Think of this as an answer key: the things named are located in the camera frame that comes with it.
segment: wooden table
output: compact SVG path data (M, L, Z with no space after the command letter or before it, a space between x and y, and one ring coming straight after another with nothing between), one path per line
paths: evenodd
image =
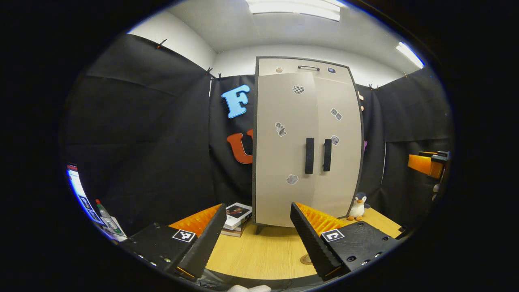
M351 224L356 221L342 221ZM362 221L395 238L400 226L373 208L366 209ZM264 227L254 234L256 226L245 226L241 237L220 234L206 268L243 278L278 280L315 275L311 264L300 259L307 254L295 228Z

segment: white cabinet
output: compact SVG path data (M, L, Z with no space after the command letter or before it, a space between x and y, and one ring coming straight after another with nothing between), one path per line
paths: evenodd
M255 86L254 221L293 227L294 201L345 216L363 152L362 112L349 68L258 57Z

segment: book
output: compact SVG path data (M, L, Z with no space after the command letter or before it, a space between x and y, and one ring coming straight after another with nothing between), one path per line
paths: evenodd
M246 224L247 224L247 221L242 223L240 226L236 227L234 230L222 228L222 232L220 234L241 237L241 235L243 234L243 231L245 230Z
M234 230L252 216L252 207L234 203L226 208L227 220L224 229Z

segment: cabinet door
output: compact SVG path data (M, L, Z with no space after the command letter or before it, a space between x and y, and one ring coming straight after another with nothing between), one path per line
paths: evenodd
M316 139L316 182L311 206L334 217L343 217L355 195L360 173L361 111L352 84L315 78L315 85L319 139ZM332 114L332 109L340 114L340 120ZM324 140L333 135L338 137L338 144L331 146L330 171L323 171Z
M293 227L291 203L310 204L315 188L315 175L305 174L306 138L317 141L319 127L313 74L259 76L257 88L253 166L256 222Z

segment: penguin plush toy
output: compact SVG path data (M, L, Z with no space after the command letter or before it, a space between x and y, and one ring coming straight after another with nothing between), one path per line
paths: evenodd
M353 205L351 205L350 215L348 216L348 220L362 220L362 215L364 215L364 210L370 208L368 204L366 204L366 194L358 193L353 201Z

